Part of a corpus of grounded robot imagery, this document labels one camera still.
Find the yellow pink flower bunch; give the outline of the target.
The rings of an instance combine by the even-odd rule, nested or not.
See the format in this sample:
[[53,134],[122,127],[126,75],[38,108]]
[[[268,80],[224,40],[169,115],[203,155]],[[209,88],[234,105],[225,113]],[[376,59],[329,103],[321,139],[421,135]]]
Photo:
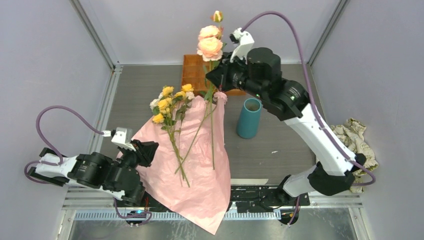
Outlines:
[[166,131],[171,142],[172,149],[177,159],[177,172],[181,178],[190,186],[189,180],[183,167],[183,157],[180,155],[180,149],[177,139],[181,135],[181,127],[187,110],[191,107],[191,102],[195,98],[194,87],[188,83],[182,85],[180,91],[174,92],[173,86],[165,85],[158,98],[150,102],[150,109],[153,114],[152,122],[161,125],[161,129]]

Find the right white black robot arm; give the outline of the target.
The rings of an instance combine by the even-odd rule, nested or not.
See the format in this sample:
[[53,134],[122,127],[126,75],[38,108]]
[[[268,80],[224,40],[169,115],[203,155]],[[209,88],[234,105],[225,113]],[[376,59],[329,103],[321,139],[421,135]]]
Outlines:
[[309,93],[297,81],[283,78],[280,57],[266,47],[250,50],[246,60],[225,53],[218,66],[205,76],[227,92],[244,91],[280,121],[291,127],[308,145],[318,162],[309,170],[288,175],[279,184],[277,198],[291,205],[299,195],[317,191],[325,196],[349,190],[354,172],[366,157],[349,150],[323,121]]

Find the peach rose stem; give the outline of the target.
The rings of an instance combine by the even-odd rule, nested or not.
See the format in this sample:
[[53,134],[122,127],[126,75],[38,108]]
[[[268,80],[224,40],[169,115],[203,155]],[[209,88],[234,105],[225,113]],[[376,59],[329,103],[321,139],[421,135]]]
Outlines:
[[[224,18],[223,13],[220,10],[214,11],[211,15],[211,20],[214,22],[213,25],[203,27],[198,35],[197,54],[202,57],[202,60],[207,63],[207,67],[204,72],[207,74],[218,65],[219,60],[223,56],[223,47],[225,44],[222,42],[223,27],[222,21]],[[214,104],[213,97],[216,91],[216,87],[212,83],[208,83],[205,80],[207,92],[204,99],[206,100],[206,119],[210,120],[210,140],[211,140],[211,157],[212,157],[212,169],[215,169],[215,145],[214,145]]]

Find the cream ribbon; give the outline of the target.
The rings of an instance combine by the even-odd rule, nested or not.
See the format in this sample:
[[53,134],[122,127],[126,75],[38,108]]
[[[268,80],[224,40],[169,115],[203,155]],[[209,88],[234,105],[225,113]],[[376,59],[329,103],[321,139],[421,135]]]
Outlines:
[[268,183],[267,178],[231,178],[231,185],[237,186],[263,186]]

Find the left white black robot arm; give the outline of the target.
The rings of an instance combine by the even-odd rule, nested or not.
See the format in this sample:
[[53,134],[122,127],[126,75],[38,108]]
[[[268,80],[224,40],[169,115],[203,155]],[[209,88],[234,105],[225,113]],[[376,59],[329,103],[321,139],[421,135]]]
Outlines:
[[63,157],[62,164],[48,165],[46,161],[58,161],[56,153],[45,147],[40,161],[32,166],[28,175],[37,180],[63,187],[82,187],[111,195],[124,206],[138,207],[146,200],[144,187],[137,167],[151,166],[159,143],[129,142],[129,148],[118,147],[121,156],[112,159],[99,152]]

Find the pink rose stem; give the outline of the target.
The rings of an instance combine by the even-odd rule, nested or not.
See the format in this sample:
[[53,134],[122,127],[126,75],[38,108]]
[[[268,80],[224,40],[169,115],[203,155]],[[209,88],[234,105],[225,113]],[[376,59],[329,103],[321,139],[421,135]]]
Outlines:
[[224,116],[228,97],[223,92],[213,96],[213,130],[215,169],[212,168],[211,124],[207,116],[207,102],[201,96],[195,96],[185,118],[178,138],[178,146],[183,157],[183,169],[196,174],[228,174],[229,156],[226,151]]

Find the pink wrapping paper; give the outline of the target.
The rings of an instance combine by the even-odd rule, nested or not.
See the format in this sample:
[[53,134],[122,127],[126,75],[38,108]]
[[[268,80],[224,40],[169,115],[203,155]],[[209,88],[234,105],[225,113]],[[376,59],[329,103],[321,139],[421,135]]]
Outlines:
[[151,120],[133,138],[159,144],[150,167],[138,167],[145,190],[173,212],[212,235],[224,218],[230,202],[231,173],[224,141],[224,93],[215,94],[212,114],[204,118],[206,102],[192,100],[183,122],[176,126],[176,143],[183,158],[187,181],[177,172],[178,161],[168,133]]

